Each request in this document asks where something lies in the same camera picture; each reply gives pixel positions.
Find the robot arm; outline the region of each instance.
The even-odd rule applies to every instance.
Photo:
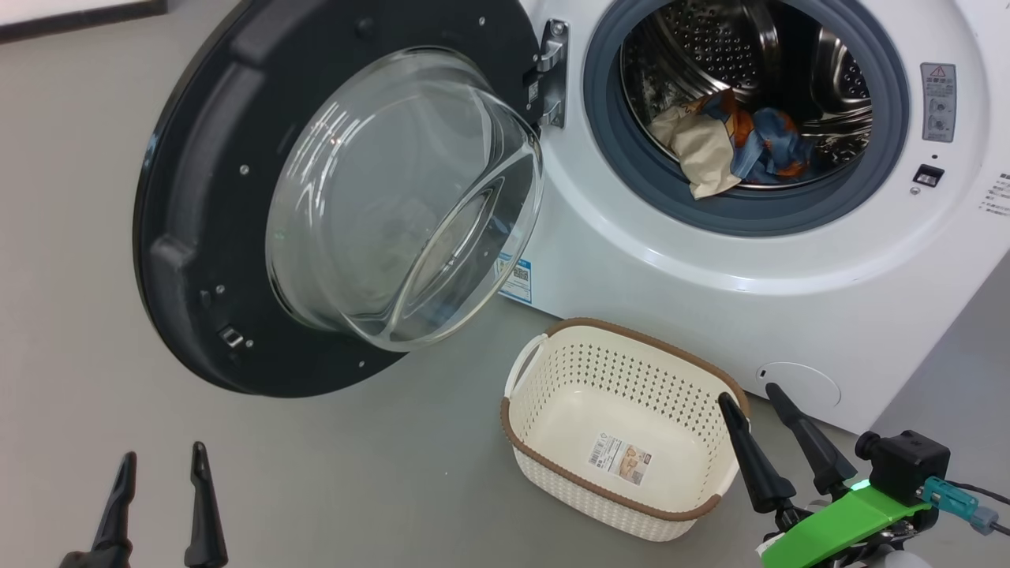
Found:
[[[196,490],[193,536],[183,562],[189,568],[222,568],[228,563],[228,553],[224,548],[224,533],[217,511],[207,447],[202,442],[193,444],[190,481]],[[60,563],[60,568],[129,568],[133,545],[126,538],[126,526],[135,490],[136,454],[129,452],[123,456],[119,466],[91,551],[68,554]]]
[[[902,548],[905,541],[932,528],[941,510],[969,522],[983,535],[994,531],[1010,535],[997,523],[996,511],[980,506],[962,488],[999,500],[1005,497],[943,480],[950,461],[945,446],[912,431],[892,438],[868,432],[860,437],[855,454],[873,463],[873,472],[869,480],[847,486],[855,468],[782,388],[769,383],[767,392],[779,418],[803,449],[814,471],[815,488],[830,494],[832,502],[817,512],[795,506],[790,501],[796,495],[792,483],[775,471],[732,396],[720,395],[719,407],[753,509],[776,513],[778,532],[767,535],[767,546],[761,549],[766,568],[841,568],[856,563],[928,568]]]

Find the patterned cloth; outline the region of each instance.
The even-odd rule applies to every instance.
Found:
[[[810,177],[813,145],[800,135],[793,119],[775,108],[752,115],[739,108],[731,90],[696,101],[699,112],[721,120],[733,146],[730,171],[755,183],[778,184]]]

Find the door glass bowl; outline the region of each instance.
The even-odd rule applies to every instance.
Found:
[[[539,210],[536,134],[464,57],[399,52],[326,100],[288,156],[267,269],[302,323],[436,342],[512,272]]]

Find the washing machine door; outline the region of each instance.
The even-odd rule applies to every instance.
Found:
[[[539,207],[515,0],[249,0],[172,94],[134,218],[141,297],[225,388],[306,396],[459,329]]]

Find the perforated basket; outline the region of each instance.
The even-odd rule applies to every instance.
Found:
[[[604,321],[567,319],[519,353],[502,425],[522,473],[576,509],[670,541],[718,504],[738,466],[717,398],[726,373]]]

